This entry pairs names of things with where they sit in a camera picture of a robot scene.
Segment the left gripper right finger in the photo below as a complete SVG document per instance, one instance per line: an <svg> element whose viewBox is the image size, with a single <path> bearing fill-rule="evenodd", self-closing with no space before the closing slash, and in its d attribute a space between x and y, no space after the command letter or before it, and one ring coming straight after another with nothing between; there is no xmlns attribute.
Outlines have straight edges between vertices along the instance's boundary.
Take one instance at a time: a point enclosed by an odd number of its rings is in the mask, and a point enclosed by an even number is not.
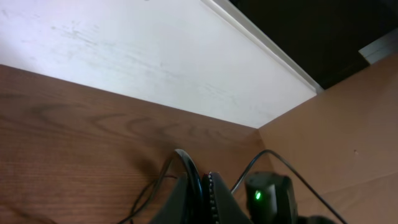
<svg viewBox="0 0 398 224"><path fill-rule="evenodd" d="M201 181L204 209L201 213L207 224L252 224L240 209L220 174L209 172Z"/></svg>

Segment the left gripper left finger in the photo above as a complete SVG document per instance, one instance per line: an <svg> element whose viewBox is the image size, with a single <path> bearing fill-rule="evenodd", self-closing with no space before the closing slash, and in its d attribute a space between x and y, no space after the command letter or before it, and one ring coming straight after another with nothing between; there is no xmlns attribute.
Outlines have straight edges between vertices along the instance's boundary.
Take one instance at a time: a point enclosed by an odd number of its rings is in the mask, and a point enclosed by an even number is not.
<svg viewBox="0 0 398 224"><path fill-rule="evenodd" d="M177 183L164 206L158 211L149 224L183 224L186 220L188 178L184 174Z"/></svg>

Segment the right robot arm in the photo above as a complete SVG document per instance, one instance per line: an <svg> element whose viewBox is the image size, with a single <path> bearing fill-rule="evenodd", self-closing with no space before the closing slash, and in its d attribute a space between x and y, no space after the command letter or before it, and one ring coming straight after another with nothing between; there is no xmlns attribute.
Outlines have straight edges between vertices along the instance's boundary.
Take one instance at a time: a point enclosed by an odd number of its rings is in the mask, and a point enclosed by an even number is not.
<svg viewBox="0 0 398 224"><path fill-rule="evenodd" d="M286 175L254 172L244 184L246 206L254 224L335 224L323 216L300 216L292 181Z"/></svg>

